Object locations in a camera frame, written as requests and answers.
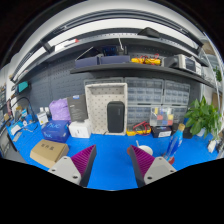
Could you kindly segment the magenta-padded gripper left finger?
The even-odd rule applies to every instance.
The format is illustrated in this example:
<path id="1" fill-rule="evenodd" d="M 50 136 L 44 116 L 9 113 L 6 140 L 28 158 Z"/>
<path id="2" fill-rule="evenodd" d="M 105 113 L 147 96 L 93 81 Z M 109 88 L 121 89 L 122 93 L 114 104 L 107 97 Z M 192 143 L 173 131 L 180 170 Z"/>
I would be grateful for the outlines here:
<path id="1" fill-rule="evenodd" d="M 72 157 L 63 156 L 49 169 L 49 172 L 76 185 L 86 187 L 96 154 L 96 146 L 89 146 Z"/>

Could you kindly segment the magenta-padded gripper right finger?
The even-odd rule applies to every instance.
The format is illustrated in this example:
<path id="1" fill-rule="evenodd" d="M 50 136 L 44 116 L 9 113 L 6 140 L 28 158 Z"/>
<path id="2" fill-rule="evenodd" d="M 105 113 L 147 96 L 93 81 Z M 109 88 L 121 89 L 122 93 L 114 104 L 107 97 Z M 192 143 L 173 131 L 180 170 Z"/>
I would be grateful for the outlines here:
<path id="1" fill-rule="evenodd" d="M 148 185 L 176 171 L 163 157 L 153 157 L 134 145 L 129 147 L 129 156 L 138 187 Z"/>

